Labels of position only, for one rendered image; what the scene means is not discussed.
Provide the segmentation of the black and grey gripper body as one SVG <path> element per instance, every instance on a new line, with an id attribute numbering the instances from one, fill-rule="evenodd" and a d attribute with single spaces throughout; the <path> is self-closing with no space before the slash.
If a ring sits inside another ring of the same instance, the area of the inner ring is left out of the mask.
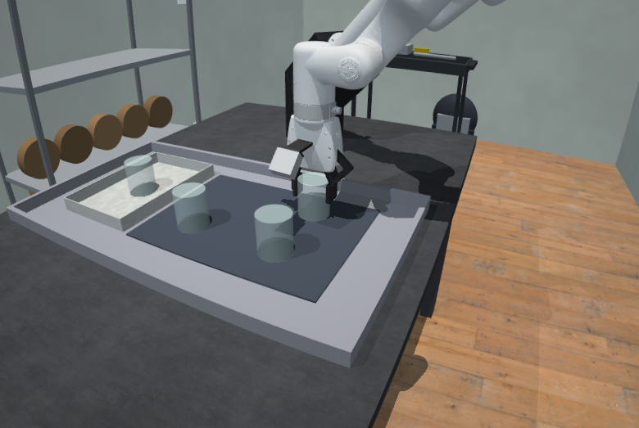
<path id="1" fill-rule="evenodd" d="M 334 116 L 325 120 L 303 120 L 291 116 L 288 128 L 288 144 L 301 139 L 313 142 L 302 152 L 300 167 L 330 173 L 335 170 L 338 149 L 343 154 L 340 120 Z M 330 148 L 330 149 L 329 149 Z"/>

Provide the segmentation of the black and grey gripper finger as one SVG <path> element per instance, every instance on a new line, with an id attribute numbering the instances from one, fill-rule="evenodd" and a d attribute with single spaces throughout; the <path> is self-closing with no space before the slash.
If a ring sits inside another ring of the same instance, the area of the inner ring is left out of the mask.
<path id="1" fill-rule="evenodd" d="M 336 197 L 338 193 L 338 182 L 342 180 L 345 176 L 347 176 L 353 169 L 353 165 L 347 160 L 347 158 L 340 152 L 337 151 L 337 162 L 342 166 L 342 171 L 338 173 L 336 166 L 335 170 L 330 173 L 325 173 L 325 176 L 329 182 L 326 186 L 326 203 L 330 204 Z"/>
<path id="2" fill-rule="evenodd" d="M 295 180 L 292 179 L 292 194 L 293 194 L 293 196 L 297 196 L 297 178 L 302 174 L 300 171 L 301 171 L 301 167 L 299 168 L 299 170 L 297 172 L 297 176 L 295 177 Z"/>

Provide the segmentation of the clear glass jar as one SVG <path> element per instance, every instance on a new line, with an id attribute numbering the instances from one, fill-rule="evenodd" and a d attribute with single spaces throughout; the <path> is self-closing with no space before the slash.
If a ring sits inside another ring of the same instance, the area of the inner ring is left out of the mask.
<path id="1" fill-rule="evenodd" d="M 198 182 L 178 185 L 172 190 L 178 229 L 183 233 L 202 232 L 210 226 L 206 187 Z"/>
<path id="2" fill-rule="evenodd" d="M 329 216 L 330 204 L 326 203 L 325 173 L 310 172 L 297 178 L 298 216 L 306 221 L 321 221 Z"/>
<path id="3" fill-rule="evenodd" d="M 260 259 L 279 263 L 294 254 L 293 212 L 286 205 L 264 205 L 254 213 Z"/>
<path id="4" fill-rule="evenodd" d="M 144 197 L 156 191 L 156 179 L 149 155 L 137 155 L 124 162 L 131 196 Z"/>

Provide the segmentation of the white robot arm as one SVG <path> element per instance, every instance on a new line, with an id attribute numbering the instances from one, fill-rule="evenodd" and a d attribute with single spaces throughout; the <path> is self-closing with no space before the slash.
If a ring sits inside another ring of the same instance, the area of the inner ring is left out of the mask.
<path id="1" fill-rule="evenodd" d="M 365 87 L 418 32 L 445 28 L 477 1 L 370 0 L 328 43 L 298 43 L 293 48 L 294 116 L 325 120 L 340 115 L 342 108 L 336 106 L 335 87 Z M 302 152 L 311 146 L 313 142 L 301 139 L 287 147 L 278 145 L 269 171 L 295 180 L 304 157 Z"/>

